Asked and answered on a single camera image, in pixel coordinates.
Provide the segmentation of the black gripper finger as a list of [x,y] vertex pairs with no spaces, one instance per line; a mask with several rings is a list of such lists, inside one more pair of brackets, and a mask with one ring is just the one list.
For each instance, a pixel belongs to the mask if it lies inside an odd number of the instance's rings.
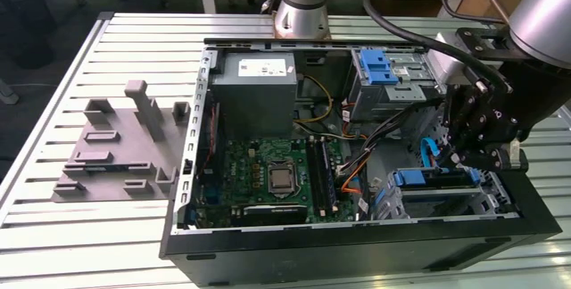
[[482,171],[528,171],[530,162],[524,148],[508,144],[490,150],[469,150],[462,154],[462,164]]
[[494,121],[502,113],[494,109],[493,89],[482,83],[474,86],[453,85],[448,88],[444,106],[444,164],[462,164],[462,154],[469,150],[490,150],[504,145],[517,144],[494,140]]

